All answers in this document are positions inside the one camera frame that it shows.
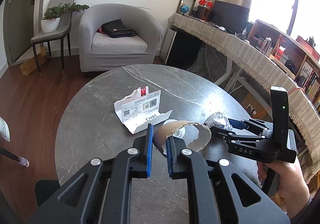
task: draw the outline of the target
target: blue globe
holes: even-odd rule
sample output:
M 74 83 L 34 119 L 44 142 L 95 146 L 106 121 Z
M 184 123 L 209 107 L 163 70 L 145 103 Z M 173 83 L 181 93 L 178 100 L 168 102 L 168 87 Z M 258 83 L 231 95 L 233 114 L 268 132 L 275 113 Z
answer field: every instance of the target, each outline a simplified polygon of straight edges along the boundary
M 183 13 L 187 13 L 189 11 L 189 7 L 187 5 L 182 5 L 180 10 L 183 12 Z

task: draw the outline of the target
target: potted plant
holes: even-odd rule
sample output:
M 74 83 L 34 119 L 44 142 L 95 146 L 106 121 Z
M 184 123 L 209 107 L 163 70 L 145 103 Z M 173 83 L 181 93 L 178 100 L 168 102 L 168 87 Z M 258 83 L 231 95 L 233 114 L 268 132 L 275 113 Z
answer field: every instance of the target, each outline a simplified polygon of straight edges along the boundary
M 49 33 L 49 32 L 54 32 L 55 30 L 57 30 L 57 27 L 60 22 L 60 17 L 63 14 L 67 14 L 70 12 L 79 13 L 81 11 L 88 9 L 88 8 L 89 8 L 88 5 L 80 5 L 80 4 L 76 4 L 76 3 L 73 3 L 72 5 L 70 5 L 70 3 L 68 3 L 68 4 L 64 4 L 63 6 L 59 5 L 59 6 L 47 8 L 47 10 L 44 14 L 44 17 L 41 20 L 42 32 Z

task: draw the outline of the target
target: round table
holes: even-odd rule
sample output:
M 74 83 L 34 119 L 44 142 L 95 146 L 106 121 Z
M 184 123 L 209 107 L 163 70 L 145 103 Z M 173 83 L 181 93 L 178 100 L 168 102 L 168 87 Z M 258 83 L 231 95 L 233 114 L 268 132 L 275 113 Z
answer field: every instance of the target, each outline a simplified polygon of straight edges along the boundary
M 71 100 L 59 124 L 55 162 L 59 182 L 64 184 L 92 158 L 116 157 L 132 146 L 135 138 L 121 123 L 114 102 L 138 87 L 149 92 L 161 90 L 159 112 L 173 110 L 170 119 L 204 123 L 212 113 L 221 111 L 232 119 L 249 119 L 244 108 L 228 93 L 208 80 L 188 71 L 164 65 L 138 64 L 117 68 L 96 77 Z M 197 135 L 187 127 L 186 135 Z M 228 153 L 226 142 L 212 138 L 201 151 L 205 159 L 226 158 L 256 184 L 256 162 Z M 185 180 L 169 179 L 167 161 L 153 150 L 149 179 L 133 179 L 131 223 L 187 223 L 188 191 Z

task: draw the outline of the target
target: metal pivot bolt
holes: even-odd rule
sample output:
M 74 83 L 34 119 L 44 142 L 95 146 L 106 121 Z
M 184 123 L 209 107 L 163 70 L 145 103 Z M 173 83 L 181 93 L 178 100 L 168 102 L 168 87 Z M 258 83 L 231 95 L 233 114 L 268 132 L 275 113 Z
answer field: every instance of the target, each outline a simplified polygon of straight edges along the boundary
M 101 160 L 99 158 L 94 158 L 90 161 L 90 163 L 93 165 L 93 166 L 98 166 L 99 164 L 101 164 Z
M 129 148 L 128 149 L 128 154 L 130 155 L 135 155 L 135 154 L 138 154 L 138 149 L 132 147 L 132 148 Z
M 185 156 L 189 156 L 192 154 L 192 150 L 186 148 L 182 150 L 182 154 L 184 154 Z
M 219 164 L 224 167 L 227 167 L 229 165 L 229 161 L 227 159 L 220 159 Z

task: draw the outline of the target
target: herringbone pattern tablecloth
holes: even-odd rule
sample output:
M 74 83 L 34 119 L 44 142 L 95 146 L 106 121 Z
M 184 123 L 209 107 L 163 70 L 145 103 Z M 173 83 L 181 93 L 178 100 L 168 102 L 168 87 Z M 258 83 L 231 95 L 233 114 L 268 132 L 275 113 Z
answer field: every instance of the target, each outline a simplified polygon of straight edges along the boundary
M 311 157 L 311 162 L 303 168 L 305 181 L 309 182 L 320 169 L 320 118 L 310 100 L 301 90 L 296 89 L 297 84 L 269 58 L 234 35 L 177 13 L 169 18 L 169 24 L 198 37 L 230 57 L 268 92 L 271 86 L 280 86 L 288 93 L 292 92 L 289 95 L 289 113 Z

